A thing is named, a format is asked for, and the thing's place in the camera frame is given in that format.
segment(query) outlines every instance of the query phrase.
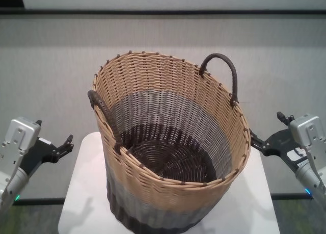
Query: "gray wicker band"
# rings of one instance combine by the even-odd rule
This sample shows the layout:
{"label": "gray wicker band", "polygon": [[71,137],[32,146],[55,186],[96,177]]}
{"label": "gray wicker band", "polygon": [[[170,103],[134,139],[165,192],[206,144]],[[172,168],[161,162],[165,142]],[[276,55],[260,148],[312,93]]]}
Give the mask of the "gray wicker band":
{"label": "gray wicker band", "polygon": [[[142,113],[148,110],[153,111],[152,114]],[[216,120],[192,100],[167,91],[147,90],[123,98],[112,106],[111,112],[120,134],[140,124],[172,126],[199,142],[208,153],[217,178],[231,172],[228,139]]]}
{"label": "gray wicker band", "polygon": [[107,165],[107,160],[105,160],[105,167],[107,180],[110,182],[111,191],[115,195],[118,205],[122,207],[129,216],[152,228],[185,228],[203,219],[219,201],[218,200],[212,206],[202,207],[192,212],[159,210],[149,204],[141,202],[141,200],[128,192],[123,185],[117,181],[114,171]]}

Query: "basket bottom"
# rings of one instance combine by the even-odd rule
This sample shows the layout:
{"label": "basket bottom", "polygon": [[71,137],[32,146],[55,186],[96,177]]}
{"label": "basket bottom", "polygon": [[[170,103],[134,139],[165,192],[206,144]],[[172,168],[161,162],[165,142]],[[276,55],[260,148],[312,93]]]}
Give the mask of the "basket bottom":
{"label": "basket bottom", "polygon": [[147,224],[139,222],[136,218],[127,214],[123,207],[119,206],[115,195],[111,191],[110,182],[107,180],[107,199],[110,202],[110,210],[127,229],[131,230],[135,234],[180,234],[191,227],[197,225],[201,220],[196,223],[192,223],[183,228],[152,228]]}

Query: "brown basket handle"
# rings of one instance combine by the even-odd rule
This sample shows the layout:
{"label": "brown basket handle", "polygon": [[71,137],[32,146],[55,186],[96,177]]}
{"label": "brown basket handle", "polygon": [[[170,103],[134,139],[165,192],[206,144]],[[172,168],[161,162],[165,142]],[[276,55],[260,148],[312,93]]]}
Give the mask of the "brown basket handle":
{"label": "brown basket handle", "polygon": [[120,155],[120,146],[122,145],[122,141],[119,135],[118,127],[112,118],[113,116],[111,114],[111,111],[107,108],[107,105],[96,91],[90,90],[89,92],[87,92],[87,95],[90,100],[91,107],[94,109],[94,105],[97,105],[104,114],[104,117],[109,126],[111,127],[114,138],[116,140],[115,151],[117,154]]}
{"label": "brown basket handle", "polygon": [[231,96],[231,100],[230,100],[230,105],[233,107],[235,102],[239,102],[238,101],[238,78],[236,75],[235,67],[234,67],[233,63],[231,62],[231,60],[227,56],[225,56],[223,54],[219,54],[219,53],[210,54],[208,57],[205,58],[202,65],[200,66],[199,75],[202,78],[204,77],[204,71],[207,70],[206,69],[207,63],[215,57],[220,58],[223,61],[225,61],[231,69],[231,72],[232,72],[232,96]]}

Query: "woven pattern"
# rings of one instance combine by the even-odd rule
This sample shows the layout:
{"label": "woven pattern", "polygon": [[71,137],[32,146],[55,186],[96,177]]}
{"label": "woven pattern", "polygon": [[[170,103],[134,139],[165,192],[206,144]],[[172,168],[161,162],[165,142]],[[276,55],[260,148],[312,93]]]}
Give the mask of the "woven pattern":
{"label": "woven pattern", "polygon": [[[172,56],[129,52],[107,61],[94,77],[92,90],[102,100],[91,103],[96,101],[108,197],[148,233],[180,233],[198,223],[247,162],[249,127],[237,89],[230,94],[203,72],[210,59],[200,70]],[[146,219],[149,213],[155,219]]]}

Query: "basket rim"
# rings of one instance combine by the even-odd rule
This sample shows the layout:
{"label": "basket rim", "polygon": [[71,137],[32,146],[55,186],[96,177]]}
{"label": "basket rim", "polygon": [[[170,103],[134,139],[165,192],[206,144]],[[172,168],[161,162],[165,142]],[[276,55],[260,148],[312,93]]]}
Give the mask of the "basket rim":
{"label": "basket rim", "polygon": [[[111,61],[107,60],[107,62],[103,66],[100,66],[98,73],[94,75],[92,90],[97,91],[98,75],[100,74],[100,72],[102,72],[105,69],[105,67],[110,62],[115,61],[117,59],[124,58],[125,56],[130,55],[130,54],[150,54],[150,55],[161,55],[161,56],[165,56],[165,57],[169,57],[169,58],[174,58],[176,60],[179,60],[182,62],[187,62],[187,63],[193,65],[197,69],[197,71],[199,71],[198,65],[193,64],[192,62],[189,62],[185,59],[180,59],[175,56],[164,55],[164,54],[160,54],[158,52],[155,53],[155,52],[145,52],[145,51],[142,51],[142,52],[129,51],[128,53],[125,53],[123,55],[117,55]],[[203,79],[205,81],[208,81],[210,79],[214,79],[217,81],[217,79],[212,78],[210,73],[207,71],[204,71]],[[219,83],[219,86],[220,86],[220,88],[222,88],[222,90],[224,90],[224,92],[227,92],[228,94],[230,94],[227,87],[225,87],[222,83]],[[239,105],[239,102],[235,102],[234,109],[239,114],[240,120],[242,121],[242,124],[244,126],[244,134],[245,134],[245,138],[246,138],[246,149],[245,149],[244,154],[242,155],[240,162],[238,163],[238,166],[234,170],[232,170],[228,175],[226,175],[224,178],[219,178],[219,179],[210,181],[208,183],[198,183],[198,182],[192,182],[192,181],[183,182],[180,180],[163,178],[163,177],[160,177],[157,174],[155,174],[153,171],[149,170],[140,161],[138,161],[131,153],[128,153],[127,149],[123,146],[120,147],[121,155],[118,155],[115,151],[113,153],[115,153],[117,157],[124,157],[124,159],[128,160],[133,166],[137,167],[137,170],[140,171],[141,173],[143,173],[142,175],[145,175],[149,180],[158,181],[163,186],[166,186],[166,187],[179,188],[179,189],[185,189],[185,190],[187,189],[189,191],[201,191],[201,190],[207,190],[207,189],[214,189],[214,188],[217,188],[220,186],[230,184],[238,177],[238,175],[242,172],[242,170],[246,166],[248,158],[250,156],[250,150],[251,150],[251,147],[250,147],[251,137],[250,137],[250,132],[249,132],[249,125],[248,125],[248,122],[247,122],[245,116],[243,115],[243,112]],[[109,132],[112,139],[115,141],[113,132],[112,132],[109,124],[107,123],[101,109],[97,105],[95,105],[94,110],[96,111],[95,116],[97,116],[100,119],[100,121],[105,125],[105,129]]]}

